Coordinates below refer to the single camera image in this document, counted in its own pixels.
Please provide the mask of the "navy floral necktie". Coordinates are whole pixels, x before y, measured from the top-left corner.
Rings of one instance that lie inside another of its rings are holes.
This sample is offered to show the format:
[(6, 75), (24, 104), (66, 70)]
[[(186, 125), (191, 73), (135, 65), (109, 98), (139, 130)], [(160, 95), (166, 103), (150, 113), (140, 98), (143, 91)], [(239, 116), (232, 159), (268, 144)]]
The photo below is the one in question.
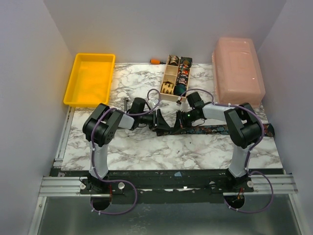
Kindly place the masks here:
[[(270, 123), (263, 124), (265, 137), (275, 137), (275, 131)], [(229, 130), (226, 124), (224, 125), (203, 125), (194, 126), (188, 129), (179, 129), (177, 131), (156, 131), (157, 136), (167, 135), (229, 135)]]

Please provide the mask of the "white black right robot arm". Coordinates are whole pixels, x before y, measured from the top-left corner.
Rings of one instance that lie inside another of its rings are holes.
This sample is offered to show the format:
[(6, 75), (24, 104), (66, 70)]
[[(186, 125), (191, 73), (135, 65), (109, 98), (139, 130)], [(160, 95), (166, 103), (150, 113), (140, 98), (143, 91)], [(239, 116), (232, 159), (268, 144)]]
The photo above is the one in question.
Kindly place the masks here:
[(225, 187), (235, 192), (243, 186), (242, 179), (248, 176), (248, 163), (252, 149), (263, 139), (264, 126), (249, 103), (224, 105), (214, 101), (204, 103), (198, 92), (186, 97), (191, 111), (178, 111), (172, 134), (191, 128), (196, 120), (214, 119), (224, 121), (234, 143), (232, 160), (225, 179)]

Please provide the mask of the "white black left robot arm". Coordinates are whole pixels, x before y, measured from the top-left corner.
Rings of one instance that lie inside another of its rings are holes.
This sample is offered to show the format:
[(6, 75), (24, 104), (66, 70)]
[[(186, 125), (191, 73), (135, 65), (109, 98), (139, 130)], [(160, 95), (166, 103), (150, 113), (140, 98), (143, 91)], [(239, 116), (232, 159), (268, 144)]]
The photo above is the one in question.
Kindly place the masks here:
[(83, 125), (83, 133), (90, 147), (89, 173), (95, 177), (91, 187), (97, 193), (104, 193), (109, 186), (105, 176), (109, 172), (107, 158), (108, 145), (114, 138), (117, 129), (134, 130), (146, 124), (150, 130), (169, 131), (171, 127), (165, 121), (161, 111), (144, 111), (147, 101), (135, 98), (128, 112), (100, 103)]

